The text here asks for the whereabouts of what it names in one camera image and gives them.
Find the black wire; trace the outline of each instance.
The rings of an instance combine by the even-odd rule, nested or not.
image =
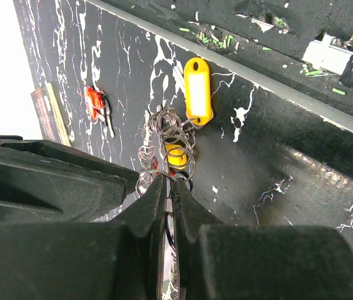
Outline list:
[[[171,231],[169,230],[168,216],[173,217],[173,214],[169,211],[165,213],[165,233],[168,239],[168,243],[171,246],[172,250],[176,252],[175,242],[172,238]]]

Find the yellow key tag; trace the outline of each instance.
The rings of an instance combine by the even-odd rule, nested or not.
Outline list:
[[[209,67],[202,58],[192,58],[184,66],[186,116],[196,126],[207,124],[213,117]]]

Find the yellow plastic object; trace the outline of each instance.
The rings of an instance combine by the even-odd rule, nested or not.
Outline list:
[[[202,58],[192,58],[184,66],[186,116],[189,119],[199,118],[192,121],[196,126],[203,126],[214,117],[210,78],[208,64]]]
[[[183,170],[186,167],[187,155],[181,149],[172,150],[172,149],[178,148],[178,147],[180,147],[180,145],[165,144],[165,150],[167,152],[170,151],[167,155],[169,164],[173,165],[172,168]]]

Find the red object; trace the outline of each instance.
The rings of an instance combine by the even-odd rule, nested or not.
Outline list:
[[[84,94],[87,98],[87,110],[93,120],[98,118],[98,114],[100,114],[100,110],[104,109],[106,103],[104,102],[102,95],[104,93],[102,91],[95,91],[92,87],[88,86],[84,88]]]

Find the white background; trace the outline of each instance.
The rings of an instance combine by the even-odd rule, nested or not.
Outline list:
[[[12,0],[0,0],[0,134],[41,139],[34,91]]]

